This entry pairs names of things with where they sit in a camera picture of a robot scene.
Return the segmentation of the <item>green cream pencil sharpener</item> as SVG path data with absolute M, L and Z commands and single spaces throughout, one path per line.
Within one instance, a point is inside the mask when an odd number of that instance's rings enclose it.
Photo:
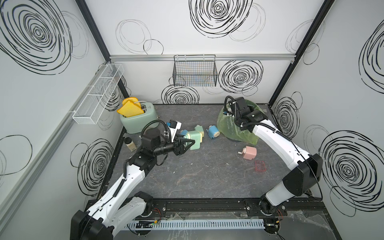
M 203 134 L 199 131 L 188 131 L 184 138 L 190 140 L 184 144 L 185 148 L 189 148 L 191 151 L 198 150 L 203 141 Z

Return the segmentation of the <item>pink pencil sharpener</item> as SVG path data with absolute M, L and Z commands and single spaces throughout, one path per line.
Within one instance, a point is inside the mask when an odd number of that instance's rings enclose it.
M 246 146 L 238 152 L 246 160 L 253 160 L 257 155 L 257 149 L 254 147 Z

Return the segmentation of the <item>clear pink shavings tray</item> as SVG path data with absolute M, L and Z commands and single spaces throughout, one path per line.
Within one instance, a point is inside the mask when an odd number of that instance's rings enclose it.
M 255 171 L 256 172 L 265 172 L 267 170 L 266 164 L 264 161 L 255 161 Z

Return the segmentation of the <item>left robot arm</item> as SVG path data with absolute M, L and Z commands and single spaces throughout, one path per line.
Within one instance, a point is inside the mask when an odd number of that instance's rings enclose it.
M 77 211 L 72 217 L 71 240 L 112 240 L 136 217 L 149 216 L 153 197 L 144 192 L 130 197 L 130 193 L 158 165 L 159 155 L 183 155 L 195 143 L 170 129 L 163 136 L 159 129 L 151 128 L 141 138 L 141 146 L 124 163 L 120 178 L 85 212 Z

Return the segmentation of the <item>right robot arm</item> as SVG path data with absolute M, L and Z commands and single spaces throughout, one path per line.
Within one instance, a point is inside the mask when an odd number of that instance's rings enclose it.
M 268 144 L 291 170 L 260 198 L 259 208 L 264 215 L 273 215 L 282 203 L 320 185 L 322 157 L 301 149 L 279 131 L 263 111 L 247 105 L 243 97 L 235 99 L 227 96 L 223 112 L 234 117 L 234 123 L 240 130 L 249 131 Z

